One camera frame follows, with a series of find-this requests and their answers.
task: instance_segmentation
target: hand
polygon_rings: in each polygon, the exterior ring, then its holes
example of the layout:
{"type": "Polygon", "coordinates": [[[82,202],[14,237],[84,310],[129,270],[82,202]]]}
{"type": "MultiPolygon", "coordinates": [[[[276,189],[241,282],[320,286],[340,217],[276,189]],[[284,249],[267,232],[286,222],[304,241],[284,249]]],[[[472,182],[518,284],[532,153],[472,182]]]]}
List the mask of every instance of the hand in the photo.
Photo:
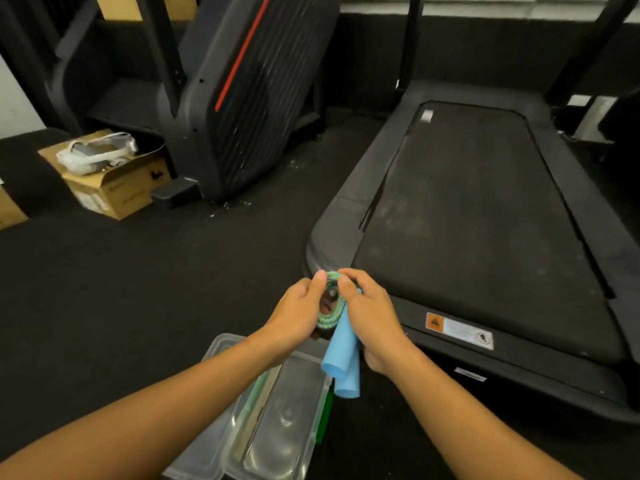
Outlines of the hand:
{"type": "Polygon", "coordinates": [[[280,298],[263,329],[283,346],[283,353],[298,347],[316,329],[320,298],[325,288],[326,273],[320,270],[313,280],[300,280],[280,298]]]}
{"type": "Polygon", "coordinates": [[[349,306],[349,322],[364,344],[364,357],[372,370],[388,376],[396,357],[413,345],[406,338],[387,291],[358,269],[339,269],[340,294],[349,306]],[[353,281],[358,283],[362,294],[353,281]]]}

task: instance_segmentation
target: plastic container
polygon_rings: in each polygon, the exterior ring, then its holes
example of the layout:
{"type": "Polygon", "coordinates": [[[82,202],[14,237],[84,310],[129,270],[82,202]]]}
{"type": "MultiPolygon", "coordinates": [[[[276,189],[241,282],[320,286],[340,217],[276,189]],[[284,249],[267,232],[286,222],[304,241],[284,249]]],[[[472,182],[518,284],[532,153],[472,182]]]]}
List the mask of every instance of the plastic container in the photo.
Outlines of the plastic container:
{"type": "MultiPolygon", "coordinates": [[[[217,336],[203,360],[242,339],[228,333],[217,336]]],[[[225,474],[236,480],[304,479],[331,386],[332,379],[320,368],[327,346],[326,340],[308,340],[293,352],[277,372],[261,407],[260,390],[269,382],[269,371],[265,372],[187,447],[164,476],[173,480],[219,480],[225,474]],[[252,414],[254,408],[260,410],[258,416],[252,414]]]]}

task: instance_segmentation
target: red stripe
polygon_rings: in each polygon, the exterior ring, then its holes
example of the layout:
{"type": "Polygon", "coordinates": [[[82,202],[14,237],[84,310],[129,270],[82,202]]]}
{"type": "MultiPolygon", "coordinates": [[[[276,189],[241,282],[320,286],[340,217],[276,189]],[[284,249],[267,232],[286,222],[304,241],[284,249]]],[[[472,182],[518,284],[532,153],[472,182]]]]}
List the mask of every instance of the red stripe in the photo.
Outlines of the red stripe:
{"type": "Polygon", "coordinates": [[[253,38],[253,34],[255,33],[255,30],[258,28],[258,24],[262,19],[262,15],[264,15],[265,10],[267,10],[267,5],[269,4],[269,1],[270,0],[262,1],[262,6],[260,6],[258,15],[256,15],[255,20],[253,21],[253,24],[251,26],[251,30],[249,30],[249,33],[247,34],[246,39],[244,39],[244,44],[242,44],[242,48],[240,49],[240,53],[236,57],[236,62],[234,62],[234,66],[231,67],[231,72],[229,72],[227,81],[225,82],[224,87],[222,87],[222,92],[220,92],[220,96],[218,97],[218,101],[216,103],[216,112],[220,110],[220,106],[222,106],[222,103],[224,102],[225,97],[227,96],[229,88],[231,87],[231,83],[234,81],[236,72],[238,71],[238,67],[240,67],[240,63],[244,58],[244,53],[246,52],[246,49],[249,47],[249,44],[251,43],[251,39],[253,38]]]}

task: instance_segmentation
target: right hand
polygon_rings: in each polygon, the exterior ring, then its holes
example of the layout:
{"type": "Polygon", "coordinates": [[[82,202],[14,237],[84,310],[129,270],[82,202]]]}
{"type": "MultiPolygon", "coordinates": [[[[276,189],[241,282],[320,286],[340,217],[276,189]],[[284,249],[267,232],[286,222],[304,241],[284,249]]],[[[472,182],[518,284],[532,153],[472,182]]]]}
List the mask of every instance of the right hand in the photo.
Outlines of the right hand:
{"type": "Polygon", "coordinates": [[[405,336],[387,291],[366,272],[339,269],[340,294],[349,306],[351,328],[365,347],[365,360],[372,370],[388,376],[396,357],[413,347],[405,336]]]}

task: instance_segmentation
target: treadmill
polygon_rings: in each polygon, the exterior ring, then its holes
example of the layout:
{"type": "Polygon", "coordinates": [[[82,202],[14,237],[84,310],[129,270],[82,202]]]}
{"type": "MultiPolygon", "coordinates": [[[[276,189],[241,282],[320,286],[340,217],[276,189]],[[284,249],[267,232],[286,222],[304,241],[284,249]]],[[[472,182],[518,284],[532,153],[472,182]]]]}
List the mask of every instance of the treadmill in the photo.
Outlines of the treadmill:
{"type": "Polygon", "coordinates": [[[637,2],[609,1],[543,96],[411,81],[424,5],[411,0],[401,99],[316,223],[306,271],[366,270],[462,381],[640,424],[640,248],[551,107],[637,2]]]}

